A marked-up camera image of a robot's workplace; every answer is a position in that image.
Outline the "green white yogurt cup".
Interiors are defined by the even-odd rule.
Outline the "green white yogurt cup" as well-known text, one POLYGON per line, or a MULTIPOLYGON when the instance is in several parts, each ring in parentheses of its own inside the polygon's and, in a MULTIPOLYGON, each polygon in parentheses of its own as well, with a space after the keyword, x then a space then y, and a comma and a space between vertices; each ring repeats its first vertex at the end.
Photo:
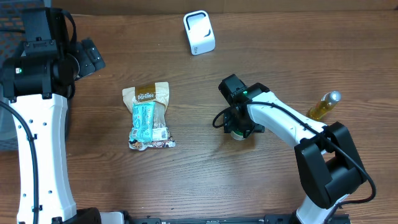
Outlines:
POLYGON ((231 131, 231 136, 233 139, 237 140, 237 141, 243 141, 245 140, 244 134, 239 132, 239 131, 231 131))

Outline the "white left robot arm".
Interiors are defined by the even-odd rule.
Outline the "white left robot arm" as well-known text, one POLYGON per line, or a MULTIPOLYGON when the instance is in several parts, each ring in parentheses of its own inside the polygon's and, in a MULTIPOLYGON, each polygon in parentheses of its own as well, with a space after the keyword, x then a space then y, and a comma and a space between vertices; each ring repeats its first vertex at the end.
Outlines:
POLYGON ((91 39, 68 31, 72 15, 41 7, 22 13, 22 53, 4 61, 1 106, 16 127, 21 197, 18 223, 100 223, 97 208, 77 209, 68 179, 66 126, 75 82, 105 62, 91 39))

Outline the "teal snack packet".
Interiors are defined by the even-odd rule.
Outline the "teal snack packet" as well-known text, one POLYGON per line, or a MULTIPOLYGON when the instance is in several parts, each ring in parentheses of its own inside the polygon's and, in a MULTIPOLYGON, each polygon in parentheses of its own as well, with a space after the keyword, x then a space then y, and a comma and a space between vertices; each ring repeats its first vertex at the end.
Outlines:
POLYGON ((130 141, 151 142, 154 123, 155 103, 133 104, 132 129, 129 135, 130 141))

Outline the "white barcode scanner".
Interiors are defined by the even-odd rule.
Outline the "white barcode scanner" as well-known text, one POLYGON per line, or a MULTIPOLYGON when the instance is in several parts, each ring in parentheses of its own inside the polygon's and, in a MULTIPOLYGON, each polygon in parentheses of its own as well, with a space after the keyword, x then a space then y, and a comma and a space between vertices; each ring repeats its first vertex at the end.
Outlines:
POLYGON ((200 55, 215 49, 215 35, 206 11, 190 12, 183 17, 192 55, 200 55))

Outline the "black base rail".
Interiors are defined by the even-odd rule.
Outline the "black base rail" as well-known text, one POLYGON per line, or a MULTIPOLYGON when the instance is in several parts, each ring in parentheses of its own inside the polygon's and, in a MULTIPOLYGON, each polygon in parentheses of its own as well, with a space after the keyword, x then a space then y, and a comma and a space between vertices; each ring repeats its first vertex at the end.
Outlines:
POLYGON ((132 218, 127 212, 101 212, 105 224, 292 224, 300 223, 293 215, 265 215, 264 217, 237 218, 185 218, 160 219, 154 217, 132 218))

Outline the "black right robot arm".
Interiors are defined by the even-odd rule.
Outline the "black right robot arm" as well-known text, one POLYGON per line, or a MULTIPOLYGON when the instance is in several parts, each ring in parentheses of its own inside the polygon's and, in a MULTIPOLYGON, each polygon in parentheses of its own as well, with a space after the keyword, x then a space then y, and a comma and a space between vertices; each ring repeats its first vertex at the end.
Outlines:
POLYGON ((266 215, 265 223, 349 223, 334 216, 368 179, 348 129, 314 121, 280 101, 263 84, 246 86, 235 74, 218 86, 228 102, 220 127, 238 141, 270 130, 294 149, 306 197, 291 215, 266 215))

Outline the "brown white snack bag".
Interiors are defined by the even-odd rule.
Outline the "brown white snack bag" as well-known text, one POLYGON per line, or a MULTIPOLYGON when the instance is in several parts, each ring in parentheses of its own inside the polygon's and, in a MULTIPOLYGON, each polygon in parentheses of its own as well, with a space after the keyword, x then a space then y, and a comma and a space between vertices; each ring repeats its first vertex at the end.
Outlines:
POLYGON ((133 104, 152 101, 155 103, 152 141, 138 142, 129 140, 130 149, 145 151, 148 148, 175 147, 175 140, 165 122, 165 114, 170 98, 169 84, 167 82, 155 82, 148 85, 125 88, 122 90, 122 95, 123 102, 131 114, 133 114, 133 104))

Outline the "yellow liquid glass bottle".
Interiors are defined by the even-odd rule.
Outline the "yellow liquid glass bottle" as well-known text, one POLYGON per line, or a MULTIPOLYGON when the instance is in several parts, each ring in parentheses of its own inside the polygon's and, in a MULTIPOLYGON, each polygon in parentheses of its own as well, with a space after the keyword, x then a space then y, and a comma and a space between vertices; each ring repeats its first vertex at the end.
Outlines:
POLYGON ((321 100, 307 112, 307 116, 313 120, 321 120, 324 115, 331 111, 342 99, 339 91, 333 90, 326 93, 321 100))

